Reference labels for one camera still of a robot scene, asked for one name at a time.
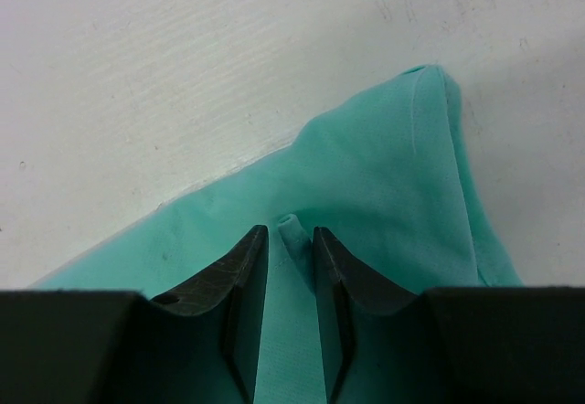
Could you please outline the light green t shirt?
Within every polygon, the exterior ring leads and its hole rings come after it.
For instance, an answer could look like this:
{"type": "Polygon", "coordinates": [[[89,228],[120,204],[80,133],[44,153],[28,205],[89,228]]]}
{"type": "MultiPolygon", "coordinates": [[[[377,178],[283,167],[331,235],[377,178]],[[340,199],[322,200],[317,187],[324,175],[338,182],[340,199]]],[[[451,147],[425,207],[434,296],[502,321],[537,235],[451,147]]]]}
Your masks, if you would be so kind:
{"type": "Polygon", "coordinates": [[[461,112],[460,89],[442,68],[410,69],[312,119],[289,147],[165,204],[39,287],[156,295],[264,225],[270,257],[255,399],[322,403],[315,300],[293,250],[314,228],[330,229],[412,292],[520,283],[476,192],[461,112]]]}

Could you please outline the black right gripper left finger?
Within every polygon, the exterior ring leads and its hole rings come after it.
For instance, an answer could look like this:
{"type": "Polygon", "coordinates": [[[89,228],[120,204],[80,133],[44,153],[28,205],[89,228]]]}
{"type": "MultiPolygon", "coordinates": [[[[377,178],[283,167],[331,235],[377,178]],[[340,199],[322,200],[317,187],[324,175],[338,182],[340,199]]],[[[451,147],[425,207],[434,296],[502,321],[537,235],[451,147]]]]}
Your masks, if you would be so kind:
{"type": "Polygon", "coordinates": [[[250,403],[269,254],[253,227],[226,255],[153,298],[4,291],[4,403],[250,403]]]}

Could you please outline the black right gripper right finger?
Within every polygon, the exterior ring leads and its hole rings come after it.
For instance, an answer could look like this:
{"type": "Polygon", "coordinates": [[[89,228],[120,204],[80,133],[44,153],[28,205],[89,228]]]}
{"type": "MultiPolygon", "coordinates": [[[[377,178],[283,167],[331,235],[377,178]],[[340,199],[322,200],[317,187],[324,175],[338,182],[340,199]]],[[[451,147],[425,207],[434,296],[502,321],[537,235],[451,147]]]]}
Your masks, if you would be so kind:
{"type": "Polygon", "coordinates": [[[433,288],[415,294],[314,230],[331,403],[581,403],[584,291],[433,288]]]}

